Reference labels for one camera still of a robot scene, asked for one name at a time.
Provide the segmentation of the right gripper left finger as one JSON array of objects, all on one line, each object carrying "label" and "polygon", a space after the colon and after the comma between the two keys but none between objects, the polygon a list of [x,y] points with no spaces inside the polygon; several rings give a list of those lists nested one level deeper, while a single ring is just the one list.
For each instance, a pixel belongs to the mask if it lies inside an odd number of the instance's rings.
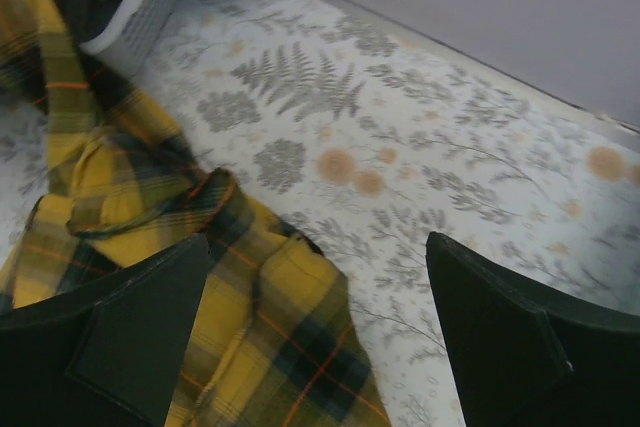
[{"label": "right gripper left finger", "polygon": [[208,264],[197,234],[2,314],[2,425],[163,425]]}]

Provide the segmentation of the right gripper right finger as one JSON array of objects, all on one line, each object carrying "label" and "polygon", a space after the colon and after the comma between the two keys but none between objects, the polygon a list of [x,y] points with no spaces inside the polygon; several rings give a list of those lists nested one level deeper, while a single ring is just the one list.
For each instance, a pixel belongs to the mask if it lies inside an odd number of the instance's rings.
[{"label": "right gripper right finger", "polygon": [[638,316],[438,232],[427,238],[426,265],[466,425],[638,425]]}]

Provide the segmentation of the yellow plaid flannel shirt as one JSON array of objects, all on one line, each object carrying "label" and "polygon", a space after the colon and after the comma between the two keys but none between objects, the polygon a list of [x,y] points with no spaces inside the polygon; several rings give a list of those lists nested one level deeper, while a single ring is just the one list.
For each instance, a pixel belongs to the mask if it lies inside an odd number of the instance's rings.
[{"label": "yellow plaid flannel shirt", "polygon": [[203,170],[54,0],[1,0],[1,86],[45,112],[48,174],[1,270],[1,316],[201,234],[207,278],[161,426],[389,424],[345,275],[229,171]]}]

